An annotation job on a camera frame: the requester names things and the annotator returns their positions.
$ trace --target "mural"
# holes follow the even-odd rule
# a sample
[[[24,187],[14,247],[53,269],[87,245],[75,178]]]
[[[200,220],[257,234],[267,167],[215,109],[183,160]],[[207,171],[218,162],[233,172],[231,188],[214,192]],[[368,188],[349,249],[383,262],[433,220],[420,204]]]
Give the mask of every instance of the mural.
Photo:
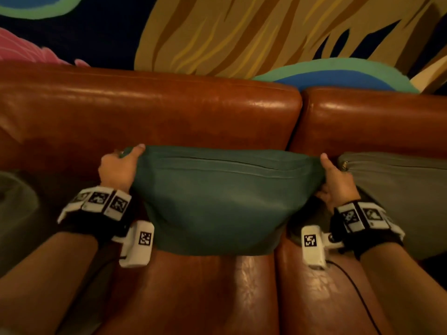
[[[447,0],[0,0],[0,59],[18,58],[9,32],[76,65],[447,95],[446,13]]]

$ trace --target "hand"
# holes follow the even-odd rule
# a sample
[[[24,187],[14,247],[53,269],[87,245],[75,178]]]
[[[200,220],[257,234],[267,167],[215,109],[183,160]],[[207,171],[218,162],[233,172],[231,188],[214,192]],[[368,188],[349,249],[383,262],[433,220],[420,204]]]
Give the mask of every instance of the hand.
[[[338,170],[325,153],[321,154],[320,160],[326,171],[326,183],[315,196],[326,203],[329,211],[333,214],[334,208],[350,201],[360,200],[352,174]]]
[[[145,149],[145,145],[139,144],[122,158],[118,153],[104,155],[98,168],[101,186],[128,193],[135,178],[138,157]]]

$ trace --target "forearm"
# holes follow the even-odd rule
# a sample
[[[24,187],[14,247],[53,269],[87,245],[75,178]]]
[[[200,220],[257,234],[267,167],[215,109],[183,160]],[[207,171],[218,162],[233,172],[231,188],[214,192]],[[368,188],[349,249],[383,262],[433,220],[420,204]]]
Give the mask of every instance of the forearm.
[[[445,333],[447,292],[401,246],[381,244],[360,262],[396,333]]]
[[[53,334],[98,250],[89,235],[57,233],[0,279],[0,328]]]

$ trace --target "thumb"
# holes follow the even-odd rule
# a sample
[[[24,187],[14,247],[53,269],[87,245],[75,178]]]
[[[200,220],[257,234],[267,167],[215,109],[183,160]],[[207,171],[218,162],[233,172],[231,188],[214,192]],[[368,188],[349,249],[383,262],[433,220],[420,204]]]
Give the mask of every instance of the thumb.
[[[138,146],[134,147],[128,156],[139,158],[141,154],[146,150],[146,146],[140,143]]]
[[[320,156],[321,165],[326,171],[337,170],[337,167],[329,160],[328,155],[326,153],[322,153]]]

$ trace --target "brown leather couch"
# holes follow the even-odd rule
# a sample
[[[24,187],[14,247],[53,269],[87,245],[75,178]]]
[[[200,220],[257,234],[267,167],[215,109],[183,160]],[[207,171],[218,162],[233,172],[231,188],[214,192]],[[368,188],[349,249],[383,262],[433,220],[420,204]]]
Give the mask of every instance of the brown leather couch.
[[[336,157],[390,151],[447,157],[447,98],[174,74],[0,63],[0,169],[95,179],[115,148],[278,149]],[[335,256],[383,334],[392,334],[359,263]],[[154,250],[116,268],[98,334],[375,334],[337,268],[311,271],[284,235],[266,256]]]

